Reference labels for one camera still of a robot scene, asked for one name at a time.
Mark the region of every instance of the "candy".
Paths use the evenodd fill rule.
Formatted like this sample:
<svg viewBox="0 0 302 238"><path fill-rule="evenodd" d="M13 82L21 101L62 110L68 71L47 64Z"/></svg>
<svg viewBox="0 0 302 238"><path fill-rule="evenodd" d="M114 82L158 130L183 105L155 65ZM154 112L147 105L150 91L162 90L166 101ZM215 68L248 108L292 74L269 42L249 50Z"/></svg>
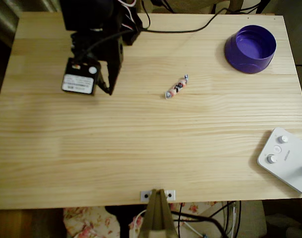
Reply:
<svg viewBox="0 0 302 238"><path fill-rule="evenodd" d="M169 99L173 96L175 96L181 89L186 87L186 84L188 83L188 74L184 76L184 79L179 81L176 85L174 85L173 88L171 88L169 91L165 93L165 98Z"/></svg>

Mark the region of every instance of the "white label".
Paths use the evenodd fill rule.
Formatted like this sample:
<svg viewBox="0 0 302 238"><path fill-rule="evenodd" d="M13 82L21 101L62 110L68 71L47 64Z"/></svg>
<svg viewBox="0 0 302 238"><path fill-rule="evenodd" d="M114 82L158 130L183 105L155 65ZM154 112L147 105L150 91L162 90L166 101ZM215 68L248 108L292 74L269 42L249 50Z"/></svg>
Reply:
<svg viewBox="0 0 302 238"><path fill-rule="evenodd" d="M65 91L90 94L92 87L93 78L65 74L61 88Z"/></svg>

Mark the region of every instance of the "white device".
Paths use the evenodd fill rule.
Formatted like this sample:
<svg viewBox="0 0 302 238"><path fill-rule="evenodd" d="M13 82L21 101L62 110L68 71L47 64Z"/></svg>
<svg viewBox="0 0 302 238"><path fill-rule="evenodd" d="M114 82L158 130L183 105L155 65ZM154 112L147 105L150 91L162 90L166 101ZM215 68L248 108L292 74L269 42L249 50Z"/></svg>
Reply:
<svg viewBox="0 0 302 238"><path fill-rule="evenodd" d="M281 127L273 130L258 158L268 172L302 193L302 140Z"/></svg>

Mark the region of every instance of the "purple plastic bowl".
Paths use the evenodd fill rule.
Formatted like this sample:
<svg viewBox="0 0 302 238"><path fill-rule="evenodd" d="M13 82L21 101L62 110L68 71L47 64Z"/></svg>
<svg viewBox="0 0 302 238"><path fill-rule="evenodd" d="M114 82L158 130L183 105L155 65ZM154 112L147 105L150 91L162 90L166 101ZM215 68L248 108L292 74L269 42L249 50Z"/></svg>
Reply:
<svg viewBox="0 0 302 238"><path fill-rule="evenodd" d="M261 26L245 26L225 44L227 61L244 73L259 73L271 62L276 49L274 36Z"/></svg>

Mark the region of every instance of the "white knob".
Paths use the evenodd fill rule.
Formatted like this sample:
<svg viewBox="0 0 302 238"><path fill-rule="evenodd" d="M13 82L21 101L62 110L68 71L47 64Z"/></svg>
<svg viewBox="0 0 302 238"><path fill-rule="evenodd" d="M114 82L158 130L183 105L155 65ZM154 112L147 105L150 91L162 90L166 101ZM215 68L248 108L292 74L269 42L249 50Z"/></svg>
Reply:
<svg viewBox="0 0 302 238"><path fill-rule="evenodd" d="M278 159L276 158L276 156L275 155L268 155L268 157L267 157L267 159L268 159L268 162L270 163L270 164L274 164L274 163L276 163L277 161L278 161Z"/></svg>
<svg viewBox="0 0 302 238"><path fill-rule="evenodd" d="M289 142L289 138L286 136L286 135L282 135L278 138L279 142L281 144L284 144L284 143L288 143Z"/></svg>

